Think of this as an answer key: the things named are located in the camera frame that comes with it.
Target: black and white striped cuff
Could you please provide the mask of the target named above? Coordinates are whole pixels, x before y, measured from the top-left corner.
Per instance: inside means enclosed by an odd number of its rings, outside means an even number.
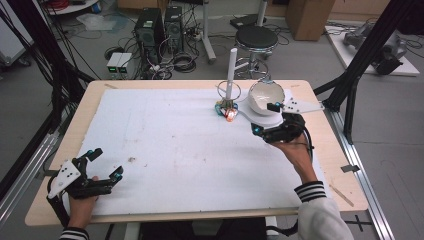
[[[294,189],[302,202],[327,197],[325,195],[324,184],[321,181],[308,182]]]
[[[60,240],[88,240],[88,233],[84,229],[67,227],[60,235]]]

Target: white board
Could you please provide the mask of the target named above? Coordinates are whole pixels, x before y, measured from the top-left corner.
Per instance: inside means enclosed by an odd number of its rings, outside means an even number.
[[[218,116],[217,100],[212,89],[107,90],[79,156],[102,148],[90,177],[108,178],[121,165],[124,173],[93,214],[297,208],[292,165],[242,116]],[[314,167],[324,180],[316,158]]]
[[[333,27],[333,26],[326,26],[325,29],[328,32],[342,32],[343,28],[341,27]],[[336,34],[329,34],[328,38],[330,39],[330,42],[333,44],[334,49],[336,50],[337,55],[340,58],[340,61],[342,62],[344,68],[346,69],[347,66],[349,66],[350,62],[352,62],[353,57],[355,56],[357,50],[354,46],[346,46],[343,44],[345,33],[336,35]],[[405,57],[401,57],[399,59],[403,63],[403,65],[400,65],[397,67],[392,73],[389,75],[397,75],[397,76],[417,76],[420,74],[420,72],[406,59]],[[365,73],[370,74],[378,74],[377,71],[374,69],[373,66],[368,66],[367,70],[365,70]]]

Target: floor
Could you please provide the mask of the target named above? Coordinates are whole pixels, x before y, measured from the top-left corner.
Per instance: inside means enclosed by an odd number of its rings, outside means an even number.
[[[117,21],[112,31],[84,30],[75,17],[60,19],[71,32],[70,41],[75,45],[90,67],[101,79],[109,79],[104,52],[110,47],[122,44],[120,40],[131,37],[134,23],[116,13],[115,5],[102,12],[108,19]],[[197,68],[192,73],[173,72],[172,79],[226,79],[229,51],[234,45],[235,29],[230,26],[233,16],[210,20],[211,43],[217,61],[209,65],[201,43]],[[268,18],[268,24],[286,27],[284,19]],[[344,68],[331,46],[327,36],[317,42],[294,41],[290,33],[281,33],[280,45],[267,60],[272,79],[304,79],[313,88],[319,87],[341,75]],[[417,36],[406,36],[424,43]],[[424,49],[413,49],[424,55]],[[423,58],[407,53],[408,60],[424,72]],[[77,57],[80,69],[90,75],[91,70]],[[0,73],[0,177],[3,177],[20,155],[28,141],[35,134],[51,110],[51,87],[42,78],[37,66],[23,67],[15,64]],[[397,239],[424,238],[424,75],[417,77],[377,76],[364,74],[358,85],[353,141],[365,171],[372,183],[384,214]],[[323,93],[318,98],[329,96]],[[55,239],[61,232],[60,226],[28,227],[24,219],[41,181],[34,179],[17,207],[2,229],[0,239]],[[363,222],[349,225],[356,239],[378,239],[374,228],[367,225],[367,212],[342,213],[346,221]],[[278,217],[279,227],[289,227],[296,217]],[[92,225],[88,228],[92,239],[104,238],[108,225]],[[124,239],[125,225],[117,224],[111,239]],[[279,236],[278,239],[297,239]]]

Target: stool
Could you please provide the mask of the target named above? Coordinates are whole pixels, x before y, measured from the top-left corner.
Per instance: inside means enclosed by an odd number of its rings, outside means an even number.
[[[262,80],[269,77],[268,66],[256,58],[258,53],[269,53],[278,44],[277,35],[264,27],[245,26],[236,33],[236,46],[249,51],[249,58],[240,58],[236,65],[248,63],[245,67],[236,70],[235,74],[244,79]]]

